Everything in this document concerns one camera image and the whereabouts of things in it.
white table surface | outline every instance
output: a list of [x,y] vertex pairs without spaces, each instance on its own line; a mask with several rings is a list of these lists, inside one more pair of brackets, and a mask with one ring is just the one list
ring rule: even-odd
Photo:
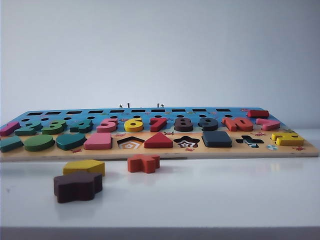
[[[320,129],[297,129],[320,148]],[[57,203],[65,162],[1,163],[3,239],[320,239],[320,161],[175,159],[156,173],[107,161],[103,191]]]

teal shape piece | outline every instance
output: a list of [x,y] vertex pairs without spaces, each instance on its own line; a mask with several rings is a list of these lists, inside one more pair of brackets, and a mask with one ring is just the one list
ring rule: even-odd
[[0,151],[2,153],[9,152],[23,145],[24,144],[18,136],[11,136],[0,141]]
[[86,135],[83,133],[63,134],[55,139],[56,145],[62,150],[70,150],[80,147],[86,140]]
[[28,122],[24,127],[14,131],[17,136],[35,135],[38,130],[42,129],[40,121]]

rectangular slot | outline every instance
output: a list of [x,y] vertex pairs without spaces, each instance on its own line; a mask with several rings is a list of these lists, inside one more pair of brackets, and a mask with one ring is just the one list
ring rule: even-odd
[[80,114],[82,111],[68,111],[66,114]]
[[125,110],[111,110],[110,113],[124,113]]
[[185,109],[171,109],[171,112],[185,112]]
[[132,113],[144,113],[146,110],[145,109],[133,109],[131,110]]
[[217,112],[231,112],[230,109],[226,109],[226,108],[217,108],[216,111]]
[[151,112],[153,113],[164,113],[165,111],[165,109],[151,109]]
[[206,112],[207,110],[204,108],[197,108],[197,109],[192,109],[193,112]]
[[46,115],[58,115],[60,113],[61,113],[60,111],[49,111],[46,113]]
[[36,116],[36,115],[41,115],[43,112],[30,112],[27,114],[27,116]]
[[103,112],[103,110],[89,111],[88,114],[102,114]]

orange star piece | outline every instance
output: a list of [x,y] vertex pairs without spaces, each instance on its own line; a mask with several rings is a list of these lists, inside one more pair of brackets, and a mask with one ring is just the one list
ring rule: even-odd
[[151,174],[160,168],[159,155],[143,155],[137,154],[129,157],[127,160],[128,171],[131,173],[144,172]]

wooden number piece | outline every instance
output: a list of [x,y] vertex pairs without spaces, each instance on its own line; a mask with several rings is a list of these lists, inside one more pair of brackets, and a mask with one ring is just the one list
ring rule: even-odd
[[255,121],[255,124],[262,125],[263,131],[270,131],[273,129],[280,128],[280,122],[276,120],[257,118],[257,120]]
[[304,139],[295,132],[276,132],[271,139],[280,146],[303,146]]
[[35,135],[37,130],[42,128],[40,121],[28,122],[25,127],[21,127],[14,131],[17,136]]
[[92,130],[93,122],[90,119],[79,121],[76,124],[70,126],[70,133],[86,134]]
[[124,122],[124,130],[129,133],[141,132],[144,129],[142,118],[132,118]]
[[96,127],[97,133],[111,133],[117,130],[118,119],[117,118],[106,118],[99,126]]
[[65,120],[54,120],[49,127],[42,128],[42,134],[53,135],[62,133],[67,127]]
[[194,126],[189,118],[179,117],[174,121],[174,130],[179,132],[191,132]]
[[0,129],[0,136],[9,136],[18,128],[20,128],[20,123],[18,121],[9,122],[3,128]]
[[218,129],[218,121],[211,117],[201,118],[199,126],[202,127],[202,131],[214,131]]
[[249,132],[254,129],[254,124],[245,117],[237,117],[235,119],[224,117],[222,119],[222,124],[225,124],[231,132],[235,132],[237,129]]
[[167,124],[167,119],[165,117],[153,117],[150,118],[150,124],[150,132],[159,132]]
[[50,148],[55,144],[54,138],[51,135],[36,135],[24,141],[24,148],[29,152],[37,152]]

